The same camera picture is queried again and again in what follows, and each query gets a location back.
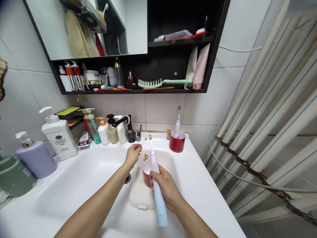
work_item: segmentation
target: black faucet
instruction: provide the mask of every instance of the black faucet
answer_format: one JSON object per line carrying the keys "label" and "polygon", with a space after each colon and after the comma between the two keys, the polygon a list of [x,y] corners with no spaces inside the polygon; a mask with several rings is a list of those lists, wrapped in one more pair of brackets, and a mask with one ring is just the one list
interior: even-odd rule
{"label": "black faucet", "polygon": [[129,143],[133,143],[135,142],[135,139],[136,138],[141,138],[141,128],[142,128],[142,125],[140,127],[140,131],[139,132],[135,132],[133,131],[132,129],[132,122],[131,122],[131,115],[128,115],[128,116],[124,116],[123,118],[121,118],[120,120],[112,123],[111,125],[113,127],[117,127],[119,124],[123,123],[123,122],[126,122],[127,126],[128,126],[128,142]]}

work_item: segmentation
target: cup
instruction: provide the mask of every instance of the cup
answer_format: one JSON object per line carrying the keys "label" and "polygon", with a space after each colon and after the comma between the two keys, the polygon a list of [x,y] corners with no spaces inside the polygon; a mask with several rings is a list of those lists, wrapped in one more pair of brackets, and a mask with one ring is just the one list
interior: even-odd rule
{"label": "cup", "polygon": [[171,139],[169,140],[169,148],[177,153],[184,150],[186,135],[183,132],[179,132],[179,138],[174,137],[175,131],[171,133]]}
{"label": "cup", "polygon": [[152,170],[151,159],[147,159],[142,164],[142,172],[143,172],[143,177],[144,177],[144,183],[149,188],[151,188],[151,184],[150,184],[150,172],[151,172],[151,170]]}

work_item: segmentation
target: lavender pump bottle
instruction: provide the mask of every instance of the lavender pump bottle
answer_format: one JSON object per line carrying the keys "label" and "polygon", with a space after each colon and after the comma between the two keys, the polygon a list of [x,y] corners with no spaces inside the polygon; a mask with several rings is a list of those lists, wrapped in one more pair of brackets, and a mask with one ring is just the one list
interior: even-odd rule
{"label": "lavender pump bottle", "polygon": [[16,154],[35,178],[45,178],[57,169],[57,163],[44,142],[27,138],[26,132],[17,133],[16,138],[22,139],[22,147],[16,150]]}

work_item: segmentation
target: person's left hand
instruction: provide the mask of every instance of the person's left hand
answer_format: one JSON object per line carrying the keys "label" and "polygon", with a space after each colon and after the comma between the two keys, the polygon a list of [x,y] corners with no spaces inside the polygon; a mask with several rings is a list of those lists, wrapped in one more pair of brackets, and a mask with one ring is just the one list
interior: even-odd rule
{"label": "person's left hand", "polygon": [[140,144],[133,144],[128,149],[126,153],[126,157],[125,157],[125,163],[127,163],[131,167],[131,169],[133,168],[135,163],[138,161],[141,151],[142,151],[142,145]]}

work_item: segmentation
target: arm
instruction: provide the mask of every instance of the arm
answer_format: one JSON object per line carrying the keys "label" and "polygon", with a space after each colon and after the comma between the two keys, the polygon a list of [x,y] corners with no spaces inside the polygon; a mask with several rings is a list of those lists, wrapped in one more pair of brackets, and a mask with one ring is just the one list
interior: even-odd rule
{"label": "arm", "polygon": [[125,179],[137,162],[141,150],[140,144],[133,144],[128,149],[123,165],[66,221],[54,238],[96,236],[105,222]]}
{"label": "arm", "polygon": [[151,171],[150,183],[153,188],[153,179],[155,179],[162,191],[166,207],[179,219],[189,238],[218,238],[218,236],[201,219],[195,210],[186,202],[177,189],[177,186],[170,175],[162,166],[159,165],[159,173]]}

